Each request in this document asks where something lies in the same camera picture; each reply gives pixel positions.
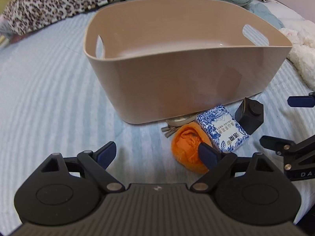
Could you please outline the orange knit cloth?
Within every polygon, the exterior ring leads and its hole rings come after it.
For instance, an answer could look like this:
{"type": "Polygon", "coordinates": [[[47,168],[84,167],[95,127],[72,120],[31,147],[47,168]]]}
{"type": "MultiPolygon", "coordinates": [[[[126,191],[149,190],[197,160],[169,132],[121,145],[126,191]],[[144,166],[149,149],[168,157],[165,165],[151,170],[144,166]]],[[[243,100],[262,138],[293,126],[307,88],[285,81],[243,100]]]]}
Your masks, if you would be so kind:
{"type": "Polygon", "coordinates": [[[171,151],[175,159],[188,170],[205,174],[208,168],[199,158],[198,148],[201,143],[212,147],[210,138],[199,124],[191,122],[180,127],[171,142],[171,151]]]}

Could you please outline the light blue striped bedsheet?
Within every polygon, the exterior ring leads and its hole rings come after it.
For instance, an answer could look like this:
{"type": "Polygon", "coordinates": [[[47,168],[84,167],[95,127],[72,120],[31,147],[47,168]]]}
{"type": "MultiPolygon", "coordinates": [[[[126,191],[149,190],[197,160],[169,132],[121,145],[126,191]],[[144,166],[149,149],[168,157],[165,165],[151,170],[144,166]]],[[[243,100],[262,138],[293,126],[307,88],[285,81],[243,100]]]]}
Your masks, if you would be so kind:
{"type": "Polygon", "coordinates": [[[16,190],[53,152],[65,157],[114,141],[108,172],[124,184],[187,183],[198,175],[171,154],[161,123],[116,114],[82,49],[91,14],[1,49],[1,233],[20,225],[16,190]]]}

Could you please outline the white plush bunny toy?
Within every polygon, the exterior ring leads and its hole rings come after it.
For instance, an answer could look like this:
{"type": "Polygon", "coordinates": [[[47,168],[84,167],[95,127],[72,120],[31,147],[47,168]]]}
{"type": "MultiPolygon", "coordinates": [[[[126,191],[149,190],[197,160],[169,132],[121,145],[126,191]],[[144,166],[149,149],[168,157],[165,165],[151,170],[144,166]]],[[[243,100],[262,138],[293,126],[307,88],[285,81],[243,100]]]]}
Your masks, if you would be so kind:
{"type": "Polygon", "coordinates": [[[300,31],[281,28],[279,30],[292,43],[287,59],[309,89],[314,91],[314,35],[302,29],[300,31]]]}

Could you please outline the blue white tissue pack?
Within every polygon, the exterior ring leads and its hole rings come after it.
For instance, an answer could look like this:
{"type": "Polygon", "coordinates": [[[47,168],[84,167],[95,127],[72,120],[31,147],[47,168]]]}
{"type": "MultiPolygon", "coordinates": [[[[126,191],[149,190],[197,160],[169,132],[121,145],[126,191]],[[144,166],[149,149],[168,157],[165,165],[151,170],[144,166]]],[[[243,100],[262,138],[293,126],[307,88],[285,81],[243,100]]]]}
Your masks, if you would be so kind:
{"type": "Polygon", "coordinates": [[[196,122],[221,152],[234,152],[249,139],[246,131],[223,105],[198,114],[196,122]]]}

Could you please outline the beige hair claw clip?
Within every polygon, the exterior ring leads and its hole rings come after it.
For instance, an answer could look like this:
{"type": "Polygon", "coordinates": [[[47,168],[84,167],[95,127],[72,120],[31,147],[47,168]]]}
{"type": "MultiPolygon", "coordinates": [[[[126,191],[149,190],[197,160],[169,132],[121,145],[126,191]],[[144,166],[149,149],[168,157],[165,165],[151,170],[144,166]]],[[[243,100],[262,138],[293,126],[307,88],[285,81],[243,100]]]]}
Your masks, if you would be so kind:
{"type": "Polygon", "coordinates": [[[171,137],[182,126],[194,122],[197,117],[196,113],[187,114],[180,117],[166,119],[166,126],[161,128],[161,132],[164,133],[166,138],[171,137]]]}

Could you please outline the black square bottle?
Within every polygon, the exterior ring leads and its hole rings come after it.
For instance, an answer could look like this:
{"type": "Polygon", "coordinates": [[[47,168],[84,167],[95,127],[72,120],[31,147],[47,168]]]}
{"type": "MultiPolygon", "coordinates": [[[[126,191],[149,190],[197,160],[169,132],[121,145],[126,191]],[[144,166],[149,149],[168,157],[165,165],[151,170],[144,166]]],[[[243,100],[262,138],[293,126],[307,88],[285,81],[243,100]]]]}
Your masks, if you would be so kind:
{"type": "Polygon", "coordinates": [[[264,105],[257,100],[244,98],[234,118],[251,135],[264,123],[264,105]]]}

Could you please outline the beige plastic storage basket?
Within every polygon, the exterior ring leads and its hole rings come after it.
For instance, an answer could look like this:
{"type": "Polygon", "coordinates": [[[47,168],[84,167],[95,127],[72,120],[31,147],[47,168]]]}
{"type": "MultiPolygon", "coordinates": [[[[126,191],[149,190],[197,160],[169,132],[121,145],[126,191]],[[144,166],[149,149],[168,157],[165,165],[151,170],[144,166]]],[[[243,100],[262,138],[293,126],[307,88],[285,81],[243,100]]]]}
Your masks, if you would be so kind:
{"type": "Polygon", "coordinates": [[[133,0],[99,10],[84,52],[119,117],[149,123],[263,91],[292,48],[265,20],[216,0],[133,0]]]}

